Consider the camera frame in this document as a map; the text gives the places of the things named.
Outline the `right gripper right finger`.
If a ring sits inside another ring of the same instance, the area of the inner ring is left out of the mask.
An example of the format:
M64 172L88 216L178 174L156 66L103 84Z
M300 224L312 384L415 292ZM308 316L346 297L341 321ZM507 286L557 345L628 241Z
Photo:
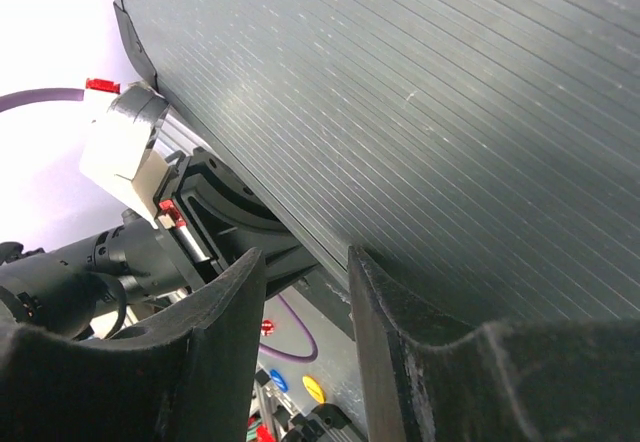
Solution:
M638 439L636 321L471 327L359 247L348 277L371 440Z

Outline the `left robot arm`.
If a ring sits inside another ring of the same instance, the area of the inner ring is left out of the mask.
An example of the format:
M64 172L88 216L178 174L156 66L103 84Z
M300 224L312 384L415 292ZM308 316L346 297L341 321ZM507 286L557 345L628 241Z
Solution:
M318 265L316 259L218 157L201 147L174 153L153 200L155 222L133 210L107 231L52 252L1 246L1 314L82 340L96 317L194 292L247 251L262 252L272 298Z

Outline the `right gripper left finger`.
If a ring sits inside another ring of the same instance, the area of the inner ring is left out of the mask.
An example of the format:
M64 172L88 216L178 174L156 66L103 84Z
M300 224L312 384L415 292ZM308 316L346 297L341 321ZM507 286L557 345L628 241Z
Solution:
M109 339L73 341L1 317L5 441L242 441L265 261L218 278Z

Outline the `black foam-lined carrying case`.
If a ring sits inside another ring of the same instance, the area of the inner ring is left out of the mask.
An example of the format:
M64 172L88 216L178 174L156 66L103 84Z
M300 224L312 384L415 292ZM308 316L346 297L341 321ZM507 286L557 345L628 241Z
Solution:
M470 324L639 315L639 0L116 0L319 259Z

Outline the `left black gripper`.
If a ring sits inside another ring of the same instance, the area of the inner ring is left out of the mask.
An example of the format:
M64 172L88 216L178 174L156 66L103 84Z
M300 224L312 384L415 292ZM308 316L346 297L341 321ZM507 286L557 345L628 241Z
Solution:
M252 248L266 264L266 295L305 278L318 262L221 159L202 147L168 158L154 202L156 221L197 273L188 285L209 283Z

